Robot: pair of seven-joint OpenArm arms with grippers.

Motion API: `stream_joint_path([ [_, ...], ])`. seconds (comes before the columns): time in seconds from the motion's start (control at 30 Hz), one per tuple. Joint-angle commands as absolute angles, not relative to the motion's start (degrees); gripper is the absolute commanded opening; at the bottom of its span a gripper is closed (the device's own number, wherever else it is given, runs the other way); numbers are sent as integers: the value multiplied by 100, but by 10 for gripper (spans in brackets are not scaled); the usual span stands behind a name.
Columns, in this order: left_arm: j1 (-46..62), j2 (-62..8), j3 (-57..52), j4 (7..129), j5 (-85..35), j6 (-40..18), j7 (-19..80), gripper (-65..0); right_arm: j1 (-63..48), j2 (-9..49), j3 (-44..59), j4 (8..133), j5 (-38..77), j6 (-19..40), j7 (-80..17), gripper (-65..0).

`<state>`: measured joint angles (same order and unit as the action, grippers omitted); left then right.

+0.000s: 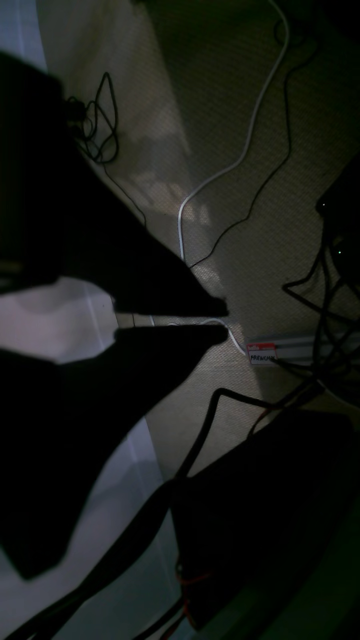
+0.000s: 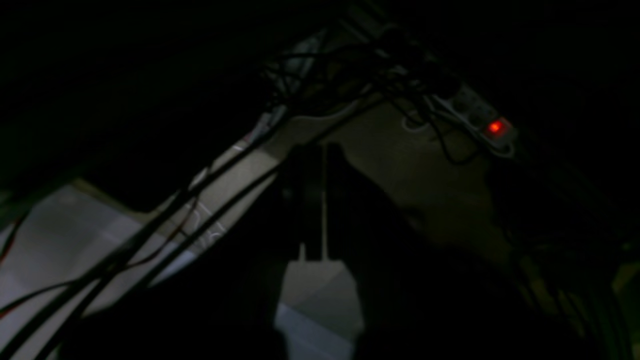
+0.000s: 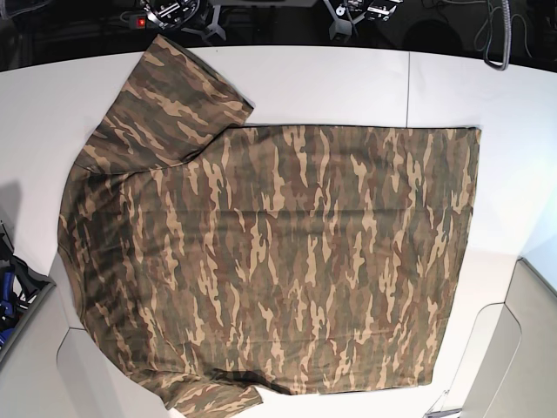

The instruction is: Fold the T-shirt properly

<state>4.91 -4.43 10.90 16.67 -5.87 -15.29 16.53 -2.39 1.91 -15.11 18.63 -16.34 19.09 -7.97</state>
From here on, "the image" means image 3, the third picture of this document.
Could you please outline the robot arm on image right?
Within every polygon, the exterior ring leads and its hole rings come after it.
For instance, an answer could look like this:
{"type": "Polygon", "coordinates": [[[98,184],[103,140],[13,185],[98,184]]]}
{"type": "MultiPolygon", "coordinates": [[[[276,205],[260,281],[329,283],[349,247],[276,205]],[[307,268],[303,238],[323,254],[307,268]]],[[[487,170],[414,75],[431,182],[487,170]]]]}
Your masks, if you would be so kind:
{"type": "Polygon", "coordinates": [[[323,3],[332,17],[328,34],[333,40],[358,35],[357,25],[361,22],[387,22],[404,0],[324,0],[323,3]]]}

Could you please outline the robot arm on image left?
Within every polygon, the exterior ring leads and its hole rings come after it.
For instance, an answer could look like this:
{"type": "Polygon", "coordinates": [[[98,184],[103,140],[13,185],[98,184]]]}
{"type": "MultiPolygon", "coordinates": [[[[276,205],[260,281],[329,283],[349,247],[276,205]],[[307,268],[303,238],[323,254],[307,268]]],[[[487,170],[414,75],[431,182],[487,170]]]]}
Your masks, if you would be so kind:
{"type": "Polygon", "coordinates": [[[146,0],[140,2],[148,20],[162,31],[179,30],[203,41],[218,36],[226,41],[218,23],[221,6],[207,0],[146,0]]]}

